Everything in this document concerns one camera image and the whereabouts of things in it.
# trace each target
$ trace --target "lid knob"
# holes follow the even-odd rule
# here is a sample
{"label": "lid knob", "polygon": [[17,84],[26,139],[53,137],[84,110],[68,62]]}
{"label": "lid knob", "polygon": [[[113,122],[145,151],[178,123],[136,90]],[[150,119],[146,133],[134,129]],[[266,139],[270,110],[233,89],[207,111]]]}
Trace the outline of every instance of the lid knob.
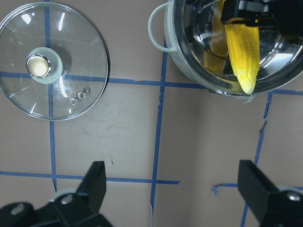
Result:
{"label": "lid knob", "polygon": [[50,61],[43,55],[33,54],[27,59],[27,71],[35,78],[45,78],[50,74]]}

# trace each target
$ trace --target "blue tape grid line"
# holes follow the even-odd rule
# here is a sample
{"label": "blue tape grid line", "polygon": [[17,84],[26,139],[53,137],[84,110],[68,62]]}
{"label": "blue tape grid line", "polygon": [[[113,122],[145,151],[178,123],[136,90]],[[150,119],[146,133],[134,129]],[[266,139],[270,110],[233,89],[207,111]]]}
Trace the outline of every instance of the blue tape grid line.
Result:
{"label": "blue tape grid line", "polygon": [[[270,104],[271,104],[271,101],[272,101],[273,93],[275,93],[275,91],[272,91],[272,92],[268,93],[268,95],[267,95],[267,102],[266,102],[266,106],[265,106],[265,110],[264,110],[264,115],[263,115],[263,118],[265,119],[265,122],[264,122],[264,124],[263,124],[263,126],[262,126],[262,128],[261,128],[261,130],[259,132],[258,145],[257,145],[257,148],[256,148],[256,155],[255,155],[255,159],[254,159],[254,164],[255,165],[258,164],[258,161],[259,161],[259,158],[260,158],[261,148],[262,148],[262,143],[263,143],[263,138],[264,138],[264,134],[265,134],[265,128],[267,126],[266,118],[267,118],[269,107],[270,107]],[[213,187],[213,192],[214,192],[215,196],[218,196],[218,188],[220,188],[220,187],[237,188],[238,185],[236,183],[221,183],[221,184],[218,184],[218,185],[216,185],[216,186]],[[242,220],[241,220],[241,227],[245,226],[247,212],[248,212],[248,205],[247,205],[247,203],[245,203],[244,209],[243,209]]]}
{"label": "blue tape grid line", "polygon": [[[44,14],[44,26],[45,26],[45,46],[51,48],[51,27],[50,27],[50,12],[49,7],[45,7]],[[53,85],[48,85],[48,114],[53,117]],[[49,138],[50,138],[50,150],[51,150],[51,168],[52,168],[52,180],[55,191],[57,191],[57,178],[56,178],[56,155],[55,155],[55,133],[54,122],[49,122]]]}
{"label": "blue tape grid line", "polygon": [[[11,73],[11,72],[0,72],[0,77],[10,78],[24,78],[30,79],[28,73]],[[105,78],[102,77],[87,77],[87,76],[76,76],[76,75],[64,75],[64,80],[75,80],[75,81],[92,81],[92,82],[104,82]],[[116,84],[132,84],[132,85],[147,85],[147,86],[164,86],[164,87],[180,87],[180,88],[191,88],[191,89],[207,89],[206,87],[199,84],[192,83],[179,83],[179,82],[166,82],[166,81],[154,81],[154,80],[133,80],[123,78],[109,78],[109,83]],[[294,90],[276,89],[269,92],[269,95],[282,94],[282,95],[295,95],[303,96],[303,91],[297,92]]]}
{"label": "blue tape grid line", "polygon": [[[22,173],[22,172],[0,172],[0,175],[5,176],[22,176],[22,177],[38,177],[38,178],[56,178],[56,179],[67,179],[67,180],[82,180],[83,176],[73,176],[73,175],[53,175],[53,174],[35,174],[35,173]],[[134,178],[116,178],[107,177],[107,181],[111,182],[128,182],[128,183],[152,183],[153,180],[150,179],[134,179]],[[178,185],[180,181],[163,181],[157,180],[157,184],[170,184]]]}
{"label": "blue tape grid line", "polygon": [[[255,165],[258,164],[260,154],[261,154],[261,148],[262,148],[263,138],[264,138],[264,134],[265,134],[265,128],[267,126],[266,118],[267,118],[269,107],[270,107],[270,104],[271,104],[271,101],[272,101],[272,95],[273,95],[272,93],[269,93],[267,95],[267,102],[266,102],[265,111],[264,111],[264,115],[263,115],[263,118],[265,119],[265,122],[264,122],[264,124],[262,126],[262,129],[260,131],[260,134],[259,134],[259,140],[258,140],[258,145],[257,145],[257,149],[256,149],[256,155],[255,155],[255,159],[254,159],[254,164]],[[242,220],[241,220],[241,227],[245,227],[247,212],[248,212],[248,204],[245,203],[244,210],[243,210],[243,215],[242,215]]]}
{"label": "blue tape grid line", "polygon": [[164,102],[164,91],[165,91],[164,83],[165,83],[165,77],[166,77],[167,56],[168,56],[168,54],[166,52],[163,52],[161,80],[160,80],[159,106],[158,106],[158,119],[157,119],[156,141],[155,141],[155,154],[154,154],[154,159],[153,159],[152,184],[151,184],[152,213],[154,211],[154,205],[155,205],[155,193],[156,193],[156,182],[157,182],[158,162],[159,162],[160,135],[161,135],[161,124],[162,124],[162,113],[163,113],[163,102]]}
{"label": "blue tape grid line", "polygon": [[264,115],[263,115],[263,118],[264,118],[264,119],[267,118],[267,115],[268,115],[268,111],[269,111],[269,107],[270,107],[272,98],[273,98],[273,93],[270,92],[270,93],[267,95],[267,102],[266,102],[265,111],[264,111]]}

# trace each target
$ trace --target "white pot handle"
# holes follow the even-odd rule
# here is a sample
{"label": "white pot handle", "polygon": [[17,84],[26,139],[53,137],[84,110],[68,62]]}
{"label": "white pot handle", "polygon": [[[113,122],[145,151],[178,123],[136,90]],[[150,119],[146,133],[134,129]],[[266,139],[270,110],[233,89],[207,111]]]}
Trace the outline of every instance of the white pot handle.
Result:
{"label": "white pot handle", "polygon": [[150,16],[150,19],[148,20],[148,35],[150,36],[151,42],[152,44],[154,44],[154,46],[156,48],[158,48],[160,51],[163,52],[167,52],[167,53],[172,53],[172,52],[176,52],[176,49],[174,47],[170,47],[170,48],[166,48],[164,46],[161,46],[160,44],[157,43],[157,41],[155,40],[155,38],[153,37],[153,33],[152,33],[152,25],[153,25],[153,20],[155,18],[155,16],[161,12],[164,11],[166,8],[169,8],[169,6],[171,5],[171,2],[167,2],[164,3],[160,6],[158,6],[152,13]]}

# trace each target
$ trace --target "pot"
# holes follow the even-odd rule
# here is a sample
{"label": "pot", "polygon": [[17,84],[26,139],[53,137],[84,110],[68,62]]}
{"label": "pot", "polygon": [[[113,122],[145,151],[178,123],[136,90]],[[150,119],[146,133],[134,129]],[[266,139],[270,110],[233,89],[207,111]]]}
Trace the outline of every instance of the pot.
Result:
{"label": "pot", "polygon": [[[218,3],[217,0],[169,0],[160,5],[152,12],[148,23],[151,42],[159,50],[168,52],[193,82],[226,96],[249,98],[267,93],[303,71],[303,46],[286,42],[276,29],[260,28],[256,86],[251,95],[245,94],[232,72],[224,29],[215,28],[222,11]],[[158,44],[153,36],[153,21],[161,11],[165,11],[167,47]]]}

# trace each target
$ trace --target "yellow corn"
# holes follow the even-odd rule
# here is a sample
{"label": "yellow corn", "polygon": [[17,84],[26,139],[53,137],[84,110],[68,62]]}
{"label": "yellow corn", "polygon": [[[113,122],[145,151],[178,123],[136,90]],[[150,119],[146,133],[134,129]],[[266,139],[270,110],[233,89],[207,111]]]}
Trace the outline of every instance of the yellow corn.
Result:
{"label": "yellow corn", "polygon": [[259,71],[260,50],[257,27],[240,24],[225,25],[232,70],[246,94],[251,94]]}

